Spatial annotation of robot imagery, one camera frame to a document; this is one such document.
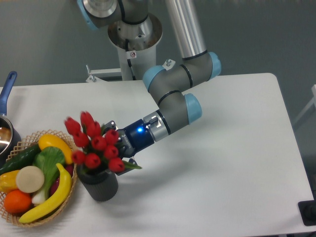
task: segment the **dark gray pot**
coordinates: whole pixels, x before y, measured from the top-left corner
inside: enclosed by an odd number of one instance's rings
[[[84,173],[84,165],[77,165],[77,175],[91,197],[96,201],[107,201],[118,191],[118,180],[115,173],[103,169],[95,174]]]

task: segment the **orange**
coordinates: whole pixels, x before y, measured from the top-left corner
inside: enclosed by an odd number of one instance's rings
[[[30,209],[31,204],[31,195],[20,190],[14,190],[8,193],[3,201],[5,210],[12,214],[26,212]]]

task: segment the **tabletop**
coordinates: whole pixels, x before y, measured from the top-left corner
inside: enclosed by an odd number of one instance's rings
[[[33,229],[0,219],[1,237],[221,236],[315,231],[297,203],[313,199],[277,79],[219,76],[190,89],[203,109],[191,125],[136,154],[143,167],[94,201],[79,182],[64,212]],[[157,109],[141,81],[15,86],[7,117],[22,137],[66,132],[89,111],[123,128]]]

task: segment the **artificial flower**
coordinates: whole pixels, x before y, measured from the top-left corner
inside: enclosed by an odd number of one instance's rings
[[[65,120],[65,126],[70,135],[74,135],[81,131],[80,123],[78,123],[72,117],[67,117]]]
[[[92,122],[87,126],[87,135],[91,138],[101,134],[101,126],[98,122]]]
[[[119,150],[114,145],[108,145],[103,155],[106,159],[112,159],[118,157]]]
[[[109,130],[105,134],[105,140],[109,145],[114,145],[116,142],[118,142],[119,139],[119,133],[115,131],[114,129]]]
[[[109,162],[109,169],[113,172],[122,172],[125,170],[124,163],[120,158],[112,158]]]
[[[85,126],[87,128],[91,123],[94,122],[94,119],[89,112],[82,112],[80,115],[80,121],[82,127]]]
[[[89,138],[87,134],[83,132],[78,132],[73,135],[74,137],[74,142],[77,147],[86,147],[89,144]]]
[[[91,145],[94,149],[98,151],[104,151],[107,147],[107,142],[102,136],[96,136],[91,140]]]
[[[71,158],[74,163],[83,164],[86,159],[86,156],[85,153],[83,153],[82,151],[76,150],[72,153]]]
[[[87,154],[87,157],[84,161],[85,166],[87,166],[89,169],[95,169],[101,164],[101,160],[95,153],[89,153]]]

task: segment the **woven basket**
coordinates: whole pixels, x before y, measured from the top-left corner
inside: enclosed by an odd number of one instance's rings
[[[56,130],[48,130],[48,131],[38,131],[38,132],[35,132],[33,133],[31,136],[27,136],[26,138],[22,139],[21,142],[19,142],[17,144],[17,146],[14,147],[13,151],[11,151],[10,155],[8,156],[8,159],[11,159],[12,157],[14,157],[16,154],[18,154],[20,151],[24,150],[25,148],[33,145],[33,144],[36,144],[39,140],[39,138],[44,135],[44,134],[53,134],[53,135],[56,135],[60,138],[62,138],[67,144],[68,146],[72,149],[72,150],[75,150],[77,149],[76,145],[74,144],[72,138],[67,135],[67,134],[64,134],[63,132],[61,131],[56,131]],[[66,198],[66,200],[55,210],[55,212],[44,218],[44,219],[39,219],[37,221],[34,221],[34,222],[31,222],[31,223],[28,223],[28,224],[22,224],[19,222],[19,219],[20,219],[20,216],[15,216],[15,215],[11,215],[10,213],[8,213],[4,206],[3,206],[3,201],[4,201],[4,198],[5,198],[5,193],[3,192],[0,192],[0,215],[3,219],[5,219],[7,222],[9,223],[12,223],[13,225],[15,226],[19,226],[19,227],[35,227],[35,226],[40,226],[42,224],[45,224],[49,221],[51,221],[52,219],[54,219],[56,216],[58,216],[62,211],[63,209],[65,208],[65,206],[67,205],[73,191],[74,191],[74,188],[75,188],[75,184],[76,184],[76,181],[77,181],[77,172],[76,172],[76,167],[74,168],[74,174],[73,174],[73,177],[72,177],[72,186],[71,186],[71,190],[70,190],[70,193],[68,195],[68,197]]]

